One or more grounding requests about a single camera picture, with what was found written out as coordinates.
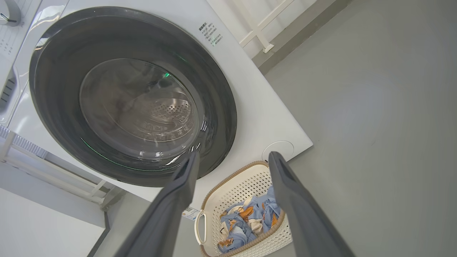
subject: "instruction label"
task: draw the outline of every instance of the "instruction label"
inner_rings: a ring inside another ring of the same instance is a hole
[[[199,210],[194,209],[194,208],[189,206],[182,212],[182,215],[184,217],[186,217],[186,218],[191,219],[191,220],[195,220],[195,218],[197,217],[199,212],[200,212]]]
[[[198,30],[212,46],[216,46],[223,38],[212,22],[209,24],[207,22],[203,23]]]

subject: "stainless steel drum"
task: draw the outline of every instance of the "stainless steel drum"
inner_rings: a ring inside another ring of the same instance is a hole
[[[178,155],[198,131],[189,91],[172,74],[137,59],[92,68],[81,85],[80,105],[103,141],[140,159]]]

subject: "laundry basket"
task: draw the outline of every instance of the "laundry basket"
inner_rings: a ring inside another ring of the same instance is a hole
[[[253,195],[266,194],[271,185],[268,163],[256,161],[241,168],[208,193],[203,201],[202,210],[195,219],[195,236],[204,257],[261,257],[292,242],[287,216],[281,210],[277,223],[267,233],[263,233],[254,241],[236,250],[225,254],[219,251],[218,243],[225,240],[220,233],[221,213],[233,204],[242,202]],[[202,215],[205,218],[203,240],[198,231],[198,223]]]

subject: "white railing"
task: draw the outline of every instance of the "white railing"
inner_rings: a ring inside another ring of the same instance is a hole
[[[94,203],[98,203],[98,204],[102,204],[103,203],[103,200],[104,200],[104,197],[100,197],[100,195],[106,195],[106,193],[99,193],[98,195],[99,196],[96,196],[95,194],[100,190],[100,188],[106,183],[105,180],[102,180],[101,182],[99,182],[98,184],[95,184],[91,181],[88,181],[78,175],[75,175],[43,158],[40,158],[39,156],[35,155],[34,153],[30,152],[30,151],[27,151],[26,149],[20,147],[20,146],[17,146],[15,144],[13,144],[13,140],[15,139],[16,137],[16,134],[12,131],[9,131],[7,137],[6,137],[6,141],[3,145],[3,147],[0,149],[0,161],[1,162],[6,162],[6,163],[9,163],[11,164],[12,166],[14,167],[17,167],[17,168],[20,168],[21,170],[25,171],[26,173],[34,176],[34,177],[38,177],[40,178],[41,180],[44,180],[56,187],[59,187],[67,192],[70,192],[72,194],[75,194],[79,197],[82,197],[86,200],[89,200],[89,201],[92,201]],[[77,187],[75,186],[74,184],[70,184],[66,181],[63,181],[55,176],[52,176],[51,174],[49,173],[46,173],[46,172],[43,172],[42,170],[38,169],[37,167],[34,167],[28,163],[25,163],[17,158],[14,158],[9,154],[10,150],[11,149],[15,149],[19,152],[21,152],[22,154],[24,155],[27,155],[28,157],[32,158],[33,160],[35,161],[38,161],[40,164],[44,164],[46,165],[47,167],[55,170],[55,171],[58,171],[64,175],[66,175],[67,177],[69,177],[70,179],[74,179],[80,183],[83,183],[89,187],[86,186],[86,189],[83,189],[83,188],[80,188],[80,187]]]
[[[248,9],[243,3],[243,0],[234,0],[234,3],[240,11],[243,18],[249,24],[251,31],[239,42],[241,47],[245,47],[254,37],[257,37],[263,46],[263,52],[267,53],[274,45],[270,44],[262,32],[270,22],[272,22],[286,7],[288,7],[293,0],[283,0],[275,9],[273,9],[259,24],[256,24],[249,13]]]

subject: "white washing machine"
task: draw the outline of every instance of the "white washing machine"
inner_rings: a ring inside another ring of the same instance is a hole
[[[205,0],[16,0],[18,26],[12,1],[5,124],[118,187],[152,201],[199,151],[200,209],[239,168],[312,145]]]

